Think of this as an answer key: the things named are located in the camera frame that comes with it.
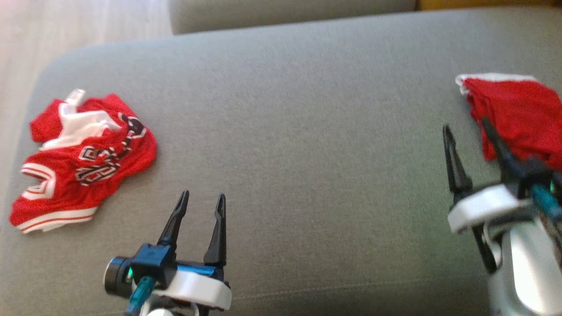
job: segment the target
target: jersey lettering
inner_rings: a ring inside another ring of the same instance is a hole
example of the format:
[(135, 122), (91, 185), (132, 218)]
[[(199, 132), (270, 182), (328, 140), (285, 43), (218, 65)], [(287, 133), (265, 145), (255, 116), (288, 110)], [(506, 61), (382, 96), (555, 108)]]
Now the jersey lettering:
[(132, 116), (126, 116), (119, 113), (119, 118), (127, 123), (127, 136), (121, 142), (124, 145), (123, 152), (117, 154), (113, 147), (100, 149), (92, 146), (85, 146), (78, 157), (81, 160), (96, 161), (103, 158), (102, 165), (92, 165), (76, 169), (76, 180), (83, 186), (89, 186), (100, 180), (111, 178), (121, 165), (119, 161), (131, 151), (131, 141), (134, 138), (141, 138), (146, 132), (146, 128), (142, 123)]

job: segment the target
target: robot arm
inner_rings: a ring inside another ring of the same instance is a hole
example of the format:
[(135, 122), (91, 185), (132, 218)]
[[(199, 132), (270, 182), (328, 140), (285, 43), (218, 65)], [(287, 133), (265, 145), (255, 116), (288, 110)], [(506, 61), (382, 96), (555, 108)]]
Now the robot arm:
[(212, 309), (228, 310), (232, 291), (224, 282), (226, 265), (226, 198), (219, 196), (216, 224), (203, 263), (176, 260), (179, 228), (189, 192), (180, 196), (156, 245), (145, 243), (132, 258), (115, 257), (108, 264), (104, 286), (110, 295), (129, 299), (126, 316), (180, 315), (169, 308), (190, 308), (197, 316)]
[(488, 119), (501, 183), (473, 188), (448, 126), (443, 142), (454, 204), (453, 233), (471, 228), (484, 266), (493, 315), (562, 315), (560, 200), (562, 177), (537, 159), (517, 160)]

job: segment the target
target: couch back cushion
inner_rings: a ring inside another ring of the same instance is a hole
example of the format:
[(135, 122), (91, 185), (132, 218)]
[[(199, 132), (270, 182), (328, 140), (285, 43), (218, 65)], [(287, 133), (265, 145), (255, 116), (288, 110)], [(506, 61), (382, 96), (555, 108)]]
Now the couch back cushion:
[(175, 34), (412, 11), (415, 0), (169, 0)]

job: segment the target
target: gray fabric surface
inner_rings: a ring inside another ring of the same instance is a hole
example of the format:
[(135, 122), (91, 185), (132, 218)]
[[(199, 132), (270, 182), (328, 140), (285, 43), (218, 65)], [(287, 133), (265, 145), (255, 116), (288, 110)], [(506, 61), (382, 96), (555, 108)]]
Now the gray fabric surface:
[[(453, 236), (441, 126), (476, 183), (498, 178), (453, 79), (532, 74), (562, 91), (562, 12), (362, 17), (92, 47), (48, 67), (28, 119), (75, 87), (115, 92), (158, 140), (88, 223), (0, 229), (11, 315), (120, 315), (101, 279), (191, 191), (178, 258), (201, 260), (226, 194), (230, 315), (484, 315), (476, 245)], [(37, 145), (24, 133), (16, 161)], [(15, 198), (30, 180), (12, 178)]]
[(168, 0), (174, 34), (413, 11), (415, 0)]

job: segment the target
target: clothing tag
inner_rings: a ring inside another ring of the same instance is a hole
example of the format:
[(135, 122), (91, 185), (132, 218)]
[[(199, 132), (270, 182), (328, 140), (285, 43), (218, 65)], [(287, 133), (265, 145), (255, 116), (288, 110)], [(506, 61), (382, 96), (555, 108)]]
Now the clothing tag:
[(80, 105), (80, 100), (84, 97), (86, 91), (82, 89), (74, 89), (70, 92), (69, 96), (66, 97), (65, 102), (72, 105)]

